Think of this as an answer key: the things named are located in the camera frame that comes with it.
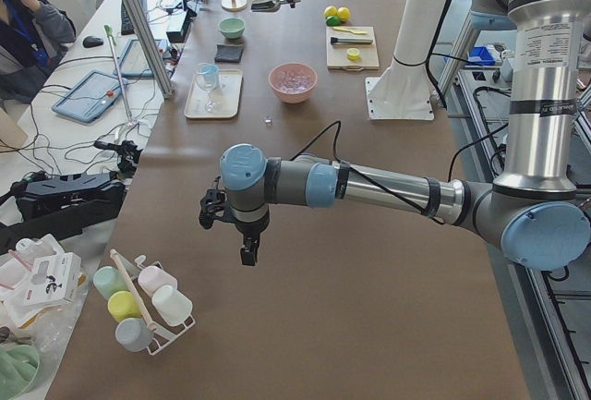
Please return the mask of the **grey cup in rack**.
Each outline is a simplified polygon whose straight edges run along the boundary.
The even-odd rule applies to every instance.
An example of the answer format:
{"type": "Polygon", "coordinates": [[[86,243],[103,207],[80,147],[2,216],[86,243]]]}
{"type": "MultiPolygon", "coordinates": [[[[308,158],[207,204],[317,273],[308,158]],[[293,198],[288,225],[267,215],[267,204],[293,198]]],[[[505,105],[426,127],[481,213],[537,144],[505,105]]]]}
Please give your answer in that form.
{"type": "Polygon", "coordinates": [[[124,319],[115,329],[116,341],[130,352],[139,352],[147,348],[152,338],[153,332],[140,318],[124,319]]]}

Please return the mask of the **yellow lemon left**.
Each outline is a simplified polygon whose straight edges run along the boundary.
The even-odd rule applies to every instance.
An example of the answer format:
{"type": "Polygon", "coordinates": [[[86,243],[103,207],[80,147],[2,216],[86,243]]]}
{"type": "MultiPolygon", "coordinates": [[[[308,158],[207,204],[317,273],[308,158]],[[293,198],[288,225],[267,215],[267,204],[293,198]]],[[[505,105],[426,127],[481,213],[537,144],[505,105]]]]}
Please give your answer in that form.
{"type": "Polygon", "coordinates": [[[338,9],[336,6],[327,6],[324,9],[324,17],[328,18],[328,17],[333,17],[333,16],[337,16],[338,15],[338,9]]]}

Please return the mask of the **wooden stick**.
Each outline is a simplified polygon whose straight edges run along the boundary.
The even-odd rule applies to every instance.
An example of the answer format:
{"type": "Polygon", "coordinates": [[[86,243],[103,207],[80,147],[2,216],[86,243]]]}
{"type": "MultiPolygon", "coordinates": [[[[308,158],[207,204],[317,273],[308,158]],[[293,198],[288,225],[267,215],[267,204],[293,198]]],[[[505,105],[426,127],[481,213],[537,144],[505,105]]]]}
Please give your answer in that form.
{"type": "Polygon", "coordinates": [[[148,329],[155,332],[156,328],[157,328],[157,323],[152,319],[152,317],[151,317],[148,309],[146,308],[141,296],[139,295],[139,292],[136,289],[130,275],[127,273],[124,263],[121,260],[120,254],[114,248],[112,248],[110,250],[110,258],[115,263],[115,266],[118,269],[118,271],[120,272],[122,279],[126,283],[127,289],[131,293],[132,297],[134,298],[134,301],[139,308],[139,312],[141,314],[141,317],[146,322],[148,329]]]}

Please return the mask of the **green cup in rack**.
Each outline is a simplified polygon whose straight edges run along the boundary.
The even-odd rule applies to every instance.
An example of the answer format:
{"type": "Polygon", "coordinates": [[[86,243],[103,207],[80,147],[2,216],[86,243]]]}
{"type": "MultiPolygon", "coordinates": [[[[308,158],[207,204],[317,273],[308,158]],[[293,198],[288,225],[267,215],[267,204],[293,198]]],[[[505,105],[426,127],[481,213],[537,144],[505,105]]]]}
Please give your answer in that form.
{"type": "Polygon", "coordinates": [[[93,275],[92,282],[98,293],[105,299],[119,291],[127,291],[127,285],[120,272],[112,266],[103,266],[93,275]]]}

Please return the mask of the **seated person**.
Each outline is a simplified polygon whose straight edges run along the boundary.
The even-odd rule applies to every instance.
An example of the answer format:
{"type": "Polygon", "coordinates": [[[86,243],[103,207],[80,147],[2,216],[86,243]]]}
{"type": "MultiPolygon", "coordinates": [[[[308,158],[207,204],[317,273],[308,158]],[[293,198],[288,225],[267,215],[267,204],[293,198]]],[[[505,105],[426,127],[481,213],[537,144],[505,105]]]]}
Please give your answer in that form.
{"type": "Polygon", "coordinates": [[[1,99],[31,103],[76,39],[48,0],[1,0],[1,99]]]}

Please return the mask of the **upper teach pendant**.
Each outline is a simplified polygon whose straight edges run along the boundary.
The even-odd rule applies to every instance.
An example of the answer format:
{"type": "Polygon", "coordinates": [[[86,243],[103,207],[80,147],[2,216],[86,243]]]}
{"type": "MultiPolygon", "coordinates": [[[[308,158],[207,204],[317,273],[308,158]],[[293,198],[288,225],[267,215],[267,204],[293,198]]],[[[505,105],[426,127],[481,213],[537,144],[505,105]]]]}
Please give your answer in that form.
{"type": "Polygon", "coordinates": [[[52,105],[52,111],[87,124],[100,117],[120,95],[117,75],[92,70],[52,105]]]}

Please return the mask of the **yellow lemon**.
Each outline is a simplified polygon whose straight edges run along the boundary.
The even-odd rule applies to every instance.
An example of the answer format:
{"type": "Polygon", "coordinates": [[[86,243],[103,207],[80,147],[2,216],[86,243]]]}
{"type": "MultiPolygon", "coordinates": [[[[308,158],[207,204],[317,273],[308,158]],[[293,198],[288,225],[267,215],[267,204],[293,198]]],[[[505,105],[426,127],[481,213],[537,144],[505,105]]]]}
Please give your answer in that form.
{"type": "Polygon", "coordinates": [[[337,16],[338,15],[338,9],[336,6],[327,6],[324,9],[324,17],[328,18],[328,17],[333,17],[333,16],[337,16]]]}
{"type": "Polygon", "coordinates": [[[348,7],[341,6],[337,9],[337,17],[341,22],[346,22],[351,17],[351,12],[348,7]]]}

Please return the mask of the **metal ice scoop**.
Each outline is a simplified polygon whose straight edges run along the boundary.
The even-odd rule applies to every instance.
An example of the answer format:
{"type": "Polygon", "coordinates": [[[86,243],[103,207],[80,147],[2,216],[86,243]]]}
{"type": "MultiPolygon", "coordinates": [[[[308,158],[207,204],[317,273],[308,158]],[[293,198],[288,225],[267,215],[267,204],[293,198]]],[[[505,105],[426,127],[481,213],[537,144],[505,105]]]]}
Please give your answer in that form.
{"type": "Polygon", "coordinates": [[[253,0],[250,6],[250,10],[253,12],[276,12],[282,6],[289,5],[291,8],[295,7],[295,4],[301,0],[294,0],[288,2],[287,0],[253,0]]]}

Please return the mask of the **pink bowl of ice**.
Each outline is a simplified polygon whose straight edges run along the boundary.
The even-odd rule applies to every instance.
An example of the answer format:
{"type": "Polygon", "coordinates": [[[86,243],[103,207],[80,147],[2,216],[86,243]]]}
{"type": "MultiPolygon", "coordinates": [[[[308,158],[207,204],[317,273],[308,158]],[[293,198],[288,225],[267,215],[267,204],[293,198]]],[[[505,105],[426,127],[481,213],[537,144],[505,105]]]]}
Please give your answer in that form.
{"type": "Polygon", "coordinates": [[[268,76],[273,93],[283,103],[302,103],[318,83],[317,72],[305,64],[286,63],[275,67],[268,76]]]}

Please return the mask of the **mint green bowl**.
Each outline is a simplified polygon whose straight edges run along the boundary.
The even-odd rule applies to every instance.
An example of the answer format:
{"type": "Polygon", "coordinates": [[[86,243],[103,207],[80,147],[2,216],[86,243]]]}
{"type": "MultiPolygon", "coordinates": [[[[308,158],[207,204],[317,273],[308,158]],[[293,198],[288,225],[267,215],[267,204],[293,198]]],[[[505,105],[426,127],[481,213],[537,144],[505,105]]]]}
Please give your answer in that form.
{"type": "Polygon", "coordinates": [[[228,40],[241,38],[245,28],[245,21],[241,18],[225,18],[218,25],[219,32],[228,40]]]}

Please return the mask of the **white cup in rack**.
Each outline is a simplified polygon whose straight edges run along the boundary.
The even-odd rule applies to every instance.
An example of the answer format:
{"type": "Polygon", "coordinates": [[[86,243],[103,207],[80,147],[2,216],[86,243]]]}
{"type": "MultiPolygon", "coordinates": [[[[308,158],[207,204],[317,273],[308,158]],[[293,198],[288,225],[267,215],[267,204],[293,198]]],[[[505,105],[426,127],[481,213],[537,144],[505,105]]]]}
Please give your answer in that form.
{"type": "Polygon", "coordinates": [[[158,288],[152,295],[151,302],[170,326],[183,323],[193,310],[192,301],[171,285],[158,288]]]}

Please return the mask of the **yellow lemon right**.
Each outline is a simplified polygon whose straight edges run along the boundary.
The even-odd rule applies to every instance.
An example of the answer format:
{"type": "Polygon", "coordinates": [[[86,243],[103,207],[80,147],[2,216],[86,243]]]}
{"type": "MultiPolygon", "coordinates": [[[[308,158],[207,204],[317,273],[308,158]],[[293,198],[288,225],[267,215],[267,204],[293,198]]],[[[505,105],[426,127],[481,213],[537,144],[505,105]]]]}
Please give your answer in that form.
{"type": "Polygon", "coordinates": [[[337,17],[341,22],[346,22],[351,17],[351,12],[348,7],[341,6],[337,9],[337,17]]]}

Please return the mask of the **aluminium frame post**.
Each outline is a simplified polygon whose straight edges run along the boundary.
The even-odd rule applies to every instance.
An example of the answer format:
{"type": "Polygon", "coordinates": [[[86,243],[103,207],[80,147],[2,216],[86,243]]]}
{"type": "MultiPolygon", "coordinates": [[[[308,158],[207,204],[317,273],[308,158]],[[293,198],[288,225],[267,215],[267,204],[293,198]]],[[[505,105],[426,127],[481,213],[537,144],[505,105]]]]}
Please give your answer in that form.
{"type": "Polygon", "coordinates": [[[121,1],[130,16],[136,36],[163,98],[171,98],[174,95],[173,84],[166,72],[162,57],[157,50],[148,20],[145,18],[139,0],[121,1]]]}

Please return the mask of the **yellow plastic knife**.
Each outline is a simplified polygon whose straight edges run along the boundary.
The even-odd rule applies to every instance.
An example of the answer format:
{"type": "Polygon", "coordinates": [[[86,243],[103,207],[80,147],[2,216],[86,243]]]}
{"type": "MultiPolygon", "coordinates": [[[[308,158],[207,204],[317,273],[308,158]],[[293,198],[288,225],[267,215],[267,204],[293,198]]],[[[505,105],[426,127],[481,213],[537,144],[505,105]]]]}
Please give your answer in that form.
{"type": "Polygon", "coordinates": [[[351,33],[351,34],[354,34],[354,35],[365,35],[365,34],[367,34],[367,32],[364,31],[364,30],[356,30],[356,29],[351,29],[351,28],[346,28],[346,27],[337,27],[337,26],[335,26],[335,27],[332,27],[332,29],[334,31],[347,32],[347,33],[351,33]]]}

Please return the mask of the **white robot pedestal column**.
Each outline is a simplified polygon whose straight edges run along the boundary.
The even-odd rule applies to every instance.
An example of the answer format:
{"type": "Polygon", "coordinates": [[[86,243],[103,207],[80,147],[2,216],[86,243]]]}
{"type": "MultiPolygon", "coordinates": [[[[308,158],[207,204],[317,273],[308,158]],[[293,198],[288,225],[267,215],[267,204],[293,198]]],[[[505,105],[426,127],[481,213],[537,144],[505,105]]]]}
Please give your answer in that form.
{"type": "Polygon", "coordinates": [[[447,0],[406,0],[391,64],[380,77],[367,79],[370,119],[434,119],[428,57],[446,4],[447,0]]]}

